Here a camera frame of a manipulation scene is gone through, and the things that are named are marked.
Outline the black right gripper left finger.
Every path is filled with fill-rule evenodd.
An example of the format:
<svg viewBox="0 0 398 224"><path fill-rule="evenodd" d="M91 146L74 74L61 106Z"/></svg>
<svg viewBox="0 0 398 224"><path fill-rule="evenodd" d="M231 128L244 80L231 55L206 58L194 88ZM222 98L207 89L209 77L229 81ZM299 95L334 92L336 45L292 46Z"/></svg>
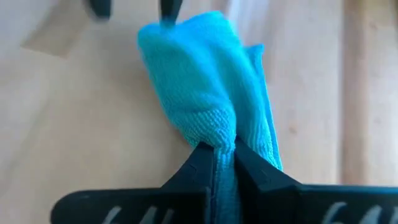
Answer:
<svg viewBox="0 0 398 224"><path fill-rule="evenodd" d="M213 148L203 142L161 187L82 190L65 195L51 224L213 224Z"/></svg>

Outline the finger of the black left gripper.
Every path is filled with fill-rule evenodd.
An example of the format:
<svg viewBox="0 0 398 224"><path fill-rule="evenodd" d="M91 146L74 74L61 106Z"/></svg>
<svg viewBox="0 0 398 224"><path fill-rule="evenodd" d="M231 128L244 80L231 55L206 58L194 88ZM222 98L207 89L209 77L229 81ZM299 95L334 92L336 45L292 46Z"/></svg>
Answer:
<svg viewBox="0 0 398 224"><path fill-rule="evenodd" d="M96 17L111 17L111 0L88 0L88 4Z"/></svg>
<svg viewBox="0 0 398 224"><path fill-rule="evenodd" d="M160 21L176 23L183 0L160 0Z"/></svg>

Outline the teal microfiber towel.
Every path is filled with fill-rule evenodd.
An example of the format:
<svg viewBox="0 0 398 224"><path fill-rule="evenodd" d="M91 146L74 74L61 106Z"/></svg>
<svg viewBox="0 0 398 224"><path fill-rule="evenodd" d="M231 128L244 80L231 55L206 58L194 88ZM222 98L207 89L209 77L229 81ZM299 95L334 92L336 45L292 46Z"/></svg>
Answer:
<svg viewBox="0 0 398 224"><path fill-rule="evenodd" d="M192 147L205 142L214 149L213 223L243 224L235 139L282 168L263 46L244 46L218 11L176 25L146 25L137 43L170 122Z"/></svg>

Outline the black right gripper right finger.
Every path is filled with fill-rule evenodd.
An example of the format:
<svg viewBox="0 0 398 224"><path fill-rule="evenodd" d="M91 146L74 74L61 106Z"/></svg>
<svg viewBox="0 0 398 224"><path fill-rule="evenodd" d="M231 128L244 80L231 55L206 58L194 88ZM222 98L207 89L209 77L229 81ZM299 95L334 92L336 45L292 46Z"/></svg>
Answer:
<svg viewBox="0 0 398 224"><path fill-rule="evenodd" d="M398 224L398 187L302 184L235 144L244 224Z"/></svg>

